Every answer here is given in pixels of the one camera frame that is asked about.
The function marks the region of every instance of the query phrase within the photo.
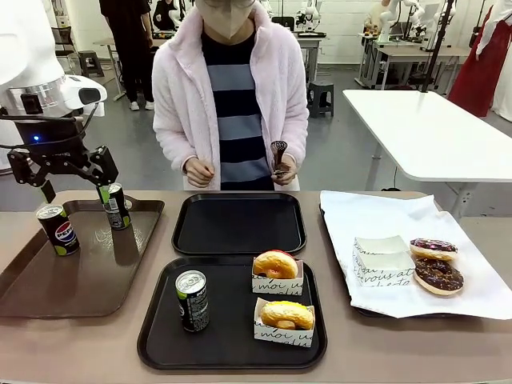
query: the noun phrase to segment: red dress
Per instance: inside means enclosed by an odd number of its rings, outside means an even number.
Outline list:
[[[489,19],[487,13],[483,26]],[[461,68],[457,80],[451,89],[448,100],[474,114],[477,118],[487,116],[493,102],[494,90],[502,72],[509,41],[512,36],[512,26],[500,21],[496,25],[489,44],[476,59],[476,50],[482,39],[483,26],[480,35],[473,44],[470,56]]]

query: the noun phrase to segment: black soda can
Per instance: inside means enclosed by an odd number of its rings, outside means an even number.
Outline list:
[[[36,217],[59,256],[68,256],[78,250],[80,243],[63,206],[44,206]]]
[[[110,184],[108,188],[108,196],[102,194],[103,208],[105,208],[106,216],[109,219],[110,227],[113,230],[124,230],[131,224],[131,217],[125,204],[125,194],[122,186],[118,182]]]
[[[176,292],[183,328],[189,332],[205,329],[210,322],[205,275],[198,270],[183,272],[176,279]]]

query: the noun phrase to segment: chocolate frosted donut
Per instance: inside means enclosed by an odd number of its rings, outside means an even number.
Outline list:
[[[419,258],[416,260],[414,278],[426,290],[444,296],[456,294],[464,285],[464,277],[443,260]]]
[[[457,256],[458,250],[449,242],[416,238],[410,241],[410,251],[420,258],[433,258],[449,262]]]

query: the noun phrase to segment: can lid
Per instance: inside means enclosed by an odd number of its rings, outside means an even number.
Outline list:
[[[122,188],[122,186],[120,183],[114,182],[114,183],[110,184],[110,186],[109,186],[109,194],[115,194],[116,192],[121,190],[121,188]]]
[[[35,214],[37,218],[44,220],[46,218],[54,218],[64,211],[63,206],[44,206]]]
[[[198,270],[188,270],[176,279],[176,289],[184,294],[199,292],[206,284],[206,277]]]

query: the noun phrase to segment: paper container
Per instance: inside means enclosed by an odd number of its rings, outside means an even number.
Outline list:
[[[302,294],[304,284],[304,265],[296,260],[298,272],[296,278],[264,278],[252,274],[253,293],[255,294]]]
[[[254,309],[254,338],[257,340],[266,340],[268,342],[280,342],[281,344],[290,344],[292,346],[311,347],[313,341],[314,324],[311,330],[280,330],[272,326],[266,326],[259,315],[262,308],[267,304],[267,300],[258,298]],[[307,307],[314,316],[314,307]]]
[[[400,236],[355,238],[354,272],[362,286],[408,286],[414,272],[409,247]]]

